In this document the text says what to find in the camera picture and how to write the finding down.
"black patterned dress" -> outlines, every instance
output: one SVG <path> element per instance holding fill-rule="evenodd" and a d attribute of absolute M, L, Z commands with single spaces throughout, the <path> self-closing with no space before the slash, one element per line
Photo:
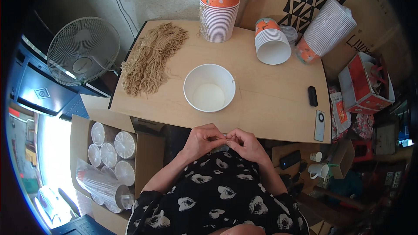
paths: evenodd
<path fill-rule="evenodd" d="M 296 201 L 287 193 L 268 193 L 258 170 L 258 164 L 232 149 L 207 154 L 188 165 L 167 194 L 144 191 L 135 201 L 126 233 L 201 235 L 247 223 L 267 235 L 308 235 Z"/>

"paper cup stack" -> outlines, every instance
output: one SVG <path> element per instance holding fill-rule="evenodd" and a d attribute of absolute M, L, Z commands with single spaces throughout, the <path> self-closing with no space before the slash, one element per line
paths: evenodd
<path fill-rule="evenodd" d="M 327 0 L 299 41 L 296 55 L 303 62 L 311 63 L 331 51 L 356 26 L 349 8 L 337 0 Z"/>
<path fill-rule="evenodd" d="M 200 34 L 214 43 L 230 39 L 238 8 L 239 0 L 200 0 Z"/>
<path fill-rule="evenodd" d="M 264 64 L 281 64 L 286 62 L 292 54 L 285 34 L 271 18 L 262 18 L 255 24 L 254 44 L 257 58 Z"/>

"fan grille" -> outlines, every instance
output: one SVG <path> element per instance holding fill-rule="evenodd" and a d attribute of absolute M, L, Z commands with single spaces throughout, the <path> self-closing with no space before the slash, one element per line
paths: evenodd
<path fill-rule="evenodd" d="M 57 82 L 66 86 L 81 86 L 110 69 L 119 48 L 118 32 L 109 22 L 98 17 L 79 18 L 55 35 L 48 49 L 48 68 Z M 90 59 L 91 62 L 75 64 L 79 59 Z"/>

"jute string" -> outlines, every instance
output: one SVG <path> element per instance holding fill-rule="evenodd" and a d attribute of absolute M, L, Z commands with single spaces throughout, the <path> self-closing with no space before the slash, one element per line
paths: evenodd
<path fill-rule="evenodd" d="M 122 87 L 130 96 L 141 92 L 158 92 L 169 76 L 165 72 L 167 60 L 189 38 L 189 32 L 173 23 L 163 23 L 149 30 L 134 45 L 130 57 L 122 63 Z"/>

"white mug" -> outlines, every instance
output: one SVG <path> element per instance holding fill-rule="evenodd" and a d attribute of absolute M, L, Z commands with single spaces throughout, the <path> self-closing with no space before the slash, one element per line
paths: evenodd
<path fill-rule="evenodd" d="M 329 166 L 327 164 L 311 164 L 308 167 L 309 177 L 315 179 L 319 175 L 321 178 L 325 178 L 328 174 L 328 170 Z"/>
<path fill-rule="evenodd" d="M 311 153 L 309 158 L 313 161 L 320 162 L 322 160 L 322 153 L 320 151 L 317 153 Z"/>

